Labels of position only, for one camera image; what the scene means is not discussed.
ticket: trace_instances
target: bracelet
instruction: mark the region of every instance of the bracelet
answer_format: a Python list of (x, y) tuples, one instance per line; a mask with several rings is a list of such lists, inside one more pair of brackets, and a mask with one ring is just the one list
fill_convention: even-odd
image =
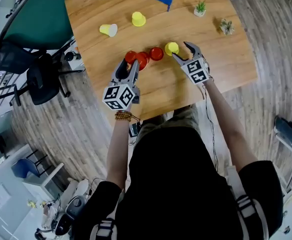
[(140, 121), (140, 119), (136, 116), (134, 116), (131, 112), (126, 111), (126, 110), (118, 110), (115, 114), (115, 120), (127, 120), (127, 121), (131, 121), (132, 118), (134, 118), (137, 122)]

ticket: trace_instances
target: wire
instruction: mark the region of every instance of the wire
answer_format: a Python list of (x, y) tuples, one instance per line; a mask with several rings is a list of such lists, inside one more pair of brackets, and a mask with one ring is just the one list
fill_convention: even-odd
[(92, 180), (91, 184), (90, 184), (90, 190), (89, 190), (89, 192), (88, 192), (88, 196), (89, 196), (89, 197), (92, 195), (92, 192), (93, 192), (92, 187), (93, 187), (93, 183), (94, 183), (95, 180), (105, 181), (105, 179), (103, 179), (103, 178), (97, 178), (97, 177), (94, 178), (94, 179)]
[(57, 208), (57, 214), (56, 214), (56, 217), (58, 217), (58, 214), (60, 213), (61, 205), (62, 205), (62, 201), (61, 201), (61, 196), (60, 196), (60, 194), (58, 194), (58, 196), (57, 196), (57, 200), (59, 201), (59, 205), (58, 205), (58, 208)]
[(213, 152), (213, 156), (214, 156), (214, 166), (215, 166), (215, 170), (216, 172), (218, 172), (218, 158), (217, 158), (217, 154), (216, 154), (216, 149), (215, 149), (215, 125), (213, 123), (213, 121), (210, 119), (209, 113), (208, 113), (208, 107), (207, 107), (207, 90), (205, 89), (205, 105), (206, 105), (206, 116), (210, 122), (210, 129), (211, 129), (211, 134), (212, 134), (212, 152)]
[(133, 114), (132, 114), (132, 118), (134, 118), (134, 119), (136, 120), (136, 123), (139, 122), (139, 121), (141, 120), (140, 118), (134, 116)]
[(57, 198), (55, 200), (48, 201), (46, 204), (50, 207), (53, 204), (55, 204), (58, 200), (60, 200), (60, 194), (57, 195)]

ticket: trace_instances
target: floor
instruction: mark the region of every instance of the floor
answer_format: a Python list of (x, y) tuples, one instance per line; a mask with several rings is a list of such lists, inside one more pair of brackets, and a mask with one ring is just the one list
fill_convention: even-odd
[[(276, 115), (292, 121), (292, 3), (289, 0), (231, 0), (241, 19), (256, 61), (258, 81), (224, 93), (246, 130), (247, 140), (260, 160), (271, 160), (287, 179), (292, 154), (275, 139)], [(54, 165), (75, 179), (105, 177), (111, 129), (96, 106), (86, 73), (66, 76), (70, 98), (60, 94), (34, 106), (29, 95), (14, 104), (15, 137), (49, 155)], [(212, 132), (205, 102), (197, 104), (200, 130), (212, 154)], [(218, 171), (223, 174), (229, 153), (210, 102), (208, 112), (215, 124)]]

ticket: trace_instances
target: yellow cup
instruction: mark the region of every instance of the yellow cup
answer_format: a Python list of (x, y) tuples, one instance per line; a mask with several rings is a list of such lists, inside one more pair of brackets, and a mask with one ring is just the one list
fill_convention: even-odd
[(144, 26), (146, 23), (146, 17), (139, 11), (135, 11), (131, 16), (131, 22), (136, 27)]
[(172, 56), (172, 53), (178, 54), (180, 48), (176, 42), (169, 42), (165, 45), (165, 53), (169, 56)]
[(99, 27), (99, 32), (100, 33), (103, 33), (105, 35), (108, 35), (109, 37), (114, 37), (117, 33), (117, 25), (116, 24), (104, 24), (104, 25), (101, 25)]

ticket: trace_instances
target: wooden table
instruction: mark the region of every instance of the wooden table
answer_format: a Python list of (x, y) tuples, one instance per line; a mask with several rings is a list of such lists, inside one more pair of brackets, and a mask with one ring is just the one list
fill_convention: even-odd
[[(102, 110), (111, 124), (114, 112), (102, 103), (104, 88), (117, 64), (130, 51), (164, 49), (168, 42), (179, 44), (179, 55), (191, 54), (183, 44), (198, 45), (207, 59), (211, 75), (221, 92), (243, 86), (257, 78), (251, 46), (229, 0), (205, 0), (206, 14), (196, 17), (194, 7), (204, 0), (173, 0), (170, 11), (157, 0), (66, 0), (66, 8), (84, 65)], [(146, 16), (142, 27), (132, 24), (132, 13)], [(235, 32), (224, 36), (221, 19), (232, 20)], [(102, 24), (117, 24), (118, 33), (108, 37), (99, 32)], [(142, 120), (173, 111), (203, 99), (202, 93), (184, 75), (178, 63), (166, 55), (150, 61), (140, 72), (140, 104), (132, 112)]]

